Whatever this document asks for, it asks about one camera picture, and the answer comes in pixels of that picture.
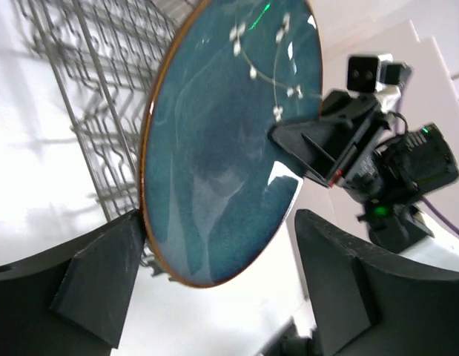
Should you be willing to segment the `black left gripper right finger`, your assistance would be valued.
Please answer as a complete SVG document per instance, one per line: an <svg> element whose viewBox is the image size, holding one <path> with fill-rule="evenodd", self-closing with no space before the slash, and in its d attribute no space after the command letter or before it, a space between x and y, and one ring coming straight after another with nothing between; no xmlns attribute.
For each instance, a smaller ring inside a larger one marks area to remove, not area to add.
<svg viewBox="0 0 459 356"><path fill-rule="evenodd" d="M324 355L459 355L459 272L393 254L309 210L294 224Z"/></svg>

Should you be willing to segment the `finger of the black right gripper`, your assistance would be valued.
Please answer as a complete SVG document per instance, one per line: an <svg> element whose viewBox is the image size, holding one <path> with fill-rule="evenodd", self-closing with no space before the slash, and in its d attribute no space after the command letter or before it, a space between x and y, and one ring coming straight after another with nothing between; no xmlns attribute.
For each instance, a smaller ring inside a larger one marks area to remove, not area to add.
<svg viewBox="0 0 459 356"><path fill-rule="evenodd" d="M332 177L340 169L357 126L350 120L276 124L269 138L317 177Z"/></svg>

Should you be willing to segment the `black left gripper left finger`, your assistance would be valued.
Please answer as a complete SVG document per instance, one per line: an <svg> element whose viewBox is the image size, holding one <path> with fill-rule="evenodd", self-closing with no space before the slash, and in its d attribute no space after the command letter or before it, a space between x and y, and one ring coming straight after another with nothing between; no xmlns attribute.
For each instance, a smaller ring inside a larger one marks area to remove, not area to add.
<svg viewBox="0 0 459 356"><path fill-rule="evenodd" d="M139 211L0 266L0 355L118 348L145 242Z"/></svg>

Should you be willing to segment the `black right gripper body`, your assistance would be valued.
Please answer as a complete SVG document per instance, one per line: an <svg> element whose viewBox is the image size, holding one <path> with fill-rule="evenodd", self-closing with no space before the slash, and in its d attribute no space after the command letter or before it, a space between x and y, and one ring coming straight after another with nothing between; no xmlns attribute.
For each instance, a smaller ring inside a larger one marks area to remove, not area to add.
<svg viewBox="0 0 459 356"><path fill-rule="evenodd" d="M435 124L380 139L403 120L398 112L382 112L371 94L333 90L321 109L320 122L329 128L321 184L338 185L358 202L417 202L455 183L458 164Z"/></svg>

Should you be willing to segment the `dark teal glazed plate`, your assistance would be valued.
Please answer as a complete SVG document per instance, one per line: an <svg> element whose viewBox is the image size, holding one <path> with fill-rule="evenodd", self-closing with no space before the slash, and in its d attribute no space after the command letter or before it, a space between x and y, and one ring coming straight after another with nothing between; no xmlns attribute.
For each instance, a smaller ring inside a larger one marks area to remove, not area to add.
<svg viewBox="0 0 459 356"><path fill-rule="evenodd" d="M174 35L142 123L139 195L177 282L226 283L271 242L304 170L269 137L316 119L323 58L307 1L202 1Z"/></svg>

